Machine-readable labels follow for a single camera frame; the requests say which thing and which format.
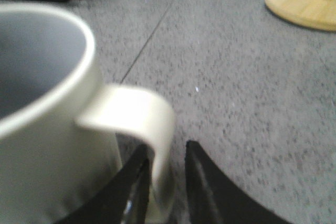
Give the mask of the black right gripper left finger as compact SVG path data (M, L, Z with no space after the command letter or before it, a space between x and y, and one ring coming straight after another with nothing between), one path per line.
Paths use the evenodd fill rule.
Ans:
M149 192L148 148L141 144L97 195L58 223L145 223Z

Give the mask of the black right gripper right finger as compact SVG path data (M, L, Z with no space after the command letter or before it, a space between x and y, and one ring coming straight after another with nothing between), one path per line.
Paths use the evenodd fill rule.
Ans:
M191 223L288 223L237 187L199 142L186 143L185 177Z

